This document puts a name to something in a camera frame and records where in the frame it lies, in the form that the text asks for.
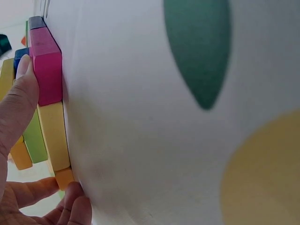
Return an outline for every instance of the yellow polka dot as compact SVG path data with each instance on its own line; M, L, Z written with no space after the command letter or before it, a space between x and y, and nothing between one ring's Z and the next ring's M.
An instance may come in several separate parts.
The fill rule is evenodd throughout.
M225 225L300 224L300 111L257 130L223 177Z

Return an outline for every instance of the white surface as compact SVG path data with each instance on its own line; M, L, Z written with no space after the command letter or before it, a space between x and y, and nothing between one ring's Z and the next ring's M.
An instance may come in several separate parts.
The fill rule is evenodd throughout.
M101 225L220 225L224 166L267 121L299 107L291 0L231 0L227 80L201 110L175 66L161 0L52 0L72 167Z

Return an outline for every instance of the wooden block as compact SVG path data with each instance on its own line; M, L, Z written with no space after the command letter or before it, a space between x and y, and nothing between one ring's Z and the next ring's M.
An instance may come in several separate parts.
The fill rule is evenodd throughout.
M15 60L14 60L15 75L17 73L19 62L20 62L22 56L26 55L26 54L29 55L29 48L19 49L15 52Z
M45 146L54 171L70 166L62 102L37 107Z
M73 172L70 167L64 170L56 171L54 173L58 186L62 191L66 190L68 184L74 181Z
M23 142L24 142L24 138L23 138L23 136L21 136L19 138L19 140L16 142L16 144L20 144L20 143L23 143Z
M24 170L32 167L32 161L24 142L15 144L10 150L10 154L18 170Z
M11 50L8 37L4 34L0 34L0 57Z
M0 101L13 86L14 76L14 59L4 60L0 75Z
M26 47L28 47L28 20L25 24L25 37L26 37Z
M48 159L37 110L24 131L23 137L33 163L43 162Z
M30 30L46 27L46 24L41 16L33 16L29 18L28 24Z
M40 106L62 100L62 56L48 28L30 30L30 55L39 84Z

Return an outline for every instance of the orange block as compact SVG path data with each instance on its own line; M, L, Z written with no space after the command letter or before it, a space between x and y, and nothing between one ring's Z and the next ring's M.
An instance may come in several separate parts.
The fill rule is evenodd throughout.
M68 184L72 181L74 181L74 176L72 169L69 167L67 169L54 171L56 181L58 183L58 186L60 187L60 190L64 191L66 190Z
M18 170L32 167L32 161L24 142L15 144L10 150L10 154Z

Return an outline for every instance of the blue block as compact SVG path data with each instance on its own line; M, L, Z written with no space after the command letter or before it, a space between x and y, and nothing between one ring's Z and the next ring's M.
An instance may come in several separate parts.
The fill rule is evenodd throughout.
M22 56L25 54L29 55L29 48L19 49L15 52L15 60L14 60L15 75L17 74L19 62L20 62Z
M41 16L34 16L29 18L28 24L30 30L46 27L46 24Z

